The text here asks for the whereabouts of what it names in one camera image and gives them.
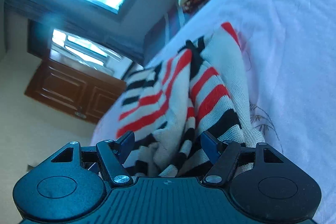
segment screw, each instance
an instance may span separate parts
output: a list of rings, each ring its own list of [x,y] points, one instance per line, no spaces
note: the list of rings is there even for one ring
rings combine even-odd
[[[211,175],[211,176],[207,176],[205,178],[205,181],[208,183],[216,184],[216,183],[220,183],[222,181],[222,178],[217,175]]]
[[[118,175],[118,176],[115,176],[113,181],[115,183],[118,183],[118,184],[123,184],[123,183],[127,183],[129,182],[129,177],[128,176],[125,176],[125,175]]]

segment ribbed surface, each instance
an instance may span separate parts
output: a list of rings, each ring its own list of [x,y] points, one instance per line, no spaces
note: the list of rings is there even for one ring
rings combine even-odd
[[[256,224],[236,211],[219,189],[196,178],[140,178],[132,187],[111,192],[108,200],[80,223],[86,224]]]

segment striped blanket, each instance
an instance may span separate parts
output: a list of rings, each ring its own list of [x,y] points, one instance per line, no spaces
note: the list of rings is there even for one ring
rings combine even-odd
[[[230,23],[130,75],[124,98],[117,137],[135,133],[124,164],[132,176],[205,175],[212,165],[201,148],[204,130],[248,147],[264,141],[251,126],[244,64]]]

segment white bedsheet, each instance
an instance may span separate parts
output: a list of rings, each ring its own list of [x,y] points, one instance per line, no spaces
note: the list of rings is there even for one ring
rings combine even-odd
[[[250,100],[272,119],[266,141],[322,190],[314,220],[336,223],[336,0],[211,0],[148,64],[229,21],[237,31]],[[114,138],[122,97],[92,144]]]

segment wooden door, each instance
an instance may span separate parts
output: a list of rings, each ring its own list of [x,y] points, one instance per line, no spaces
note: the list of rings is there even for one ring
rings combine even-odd
[[[51,52],[25,94],[69,115],[98,123],[125,90],[124,81]]]

